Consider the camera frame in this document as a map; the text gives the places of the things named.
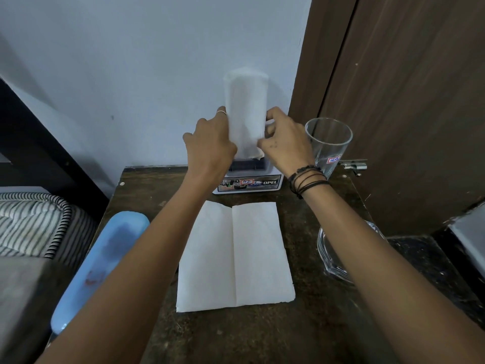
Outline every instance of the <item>hand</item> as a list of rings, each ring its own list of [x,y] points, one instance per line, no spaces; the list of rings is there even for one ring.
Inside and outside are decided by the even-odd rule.
[[[303,125],[294,122],[279,107],[268,110],[266,118],[275,120],[275,134],[271,138],[259,139],[258,147],[283,175],[290,177],[300,167],[315,164]]]
[[[226,111],[224,106],[217,109]],[[189,169],[186,178],[195,179],[213,191],[226,175],[238,148],[229,140],[227,115],[218,112],[210,120],[199,119],[193,134],[185,133]]]

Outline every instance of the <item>blue oblong container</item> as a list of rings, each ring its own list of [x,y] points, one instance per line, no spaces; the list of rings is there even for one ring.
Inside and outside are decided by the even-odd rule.
[[[149,224],[138,212],[123,211],[111,217],[57,304],[51,319],[55,334],[69,324]]]

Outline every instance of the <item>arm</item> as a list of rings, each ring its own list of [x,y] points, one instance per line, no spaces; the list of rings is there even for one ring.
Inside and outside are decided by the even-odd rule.
[[[197,214],[237,150],[223,113],[200,119],[184,141],[181,187],[38,363],[141,360]]]
[[[258,145],[286,177],[314,164],[305,130],[278,108]],[[314,176],[307,182],[324,179]],[[303,193],[374,319],[404,363],[479,363],[485,333],[380,238],[328,185]]]

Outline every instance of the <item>red bordered sticker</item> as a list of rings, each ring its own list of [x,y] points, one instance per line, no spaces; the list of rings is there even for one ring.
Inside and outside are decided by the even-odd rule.
[[[337,162],[340,159],[340,157],[342,157],[342,155],[337,156],[337,157],[331,157],[331,158],[327,159],[327,163],[332,164],[334,162]]]

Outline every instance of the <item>dark brown tabletop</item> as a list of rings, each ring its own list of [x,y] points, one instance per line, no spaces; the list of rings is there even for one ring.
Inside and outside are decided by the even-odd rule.
[[[126,168],[99,230],[120,211],[141,212],[152,220],[178,189],[185,171],[185,167]],[[341,166],[330,183],[358,214],[371,220]],[[230,207],[276,202],[296,299],[176,313],[175,275],[143,363],[396,362],[356,289],[324,275],[316,244],[320,226],[287,182],[275,192],[211,195],[209,200]]]

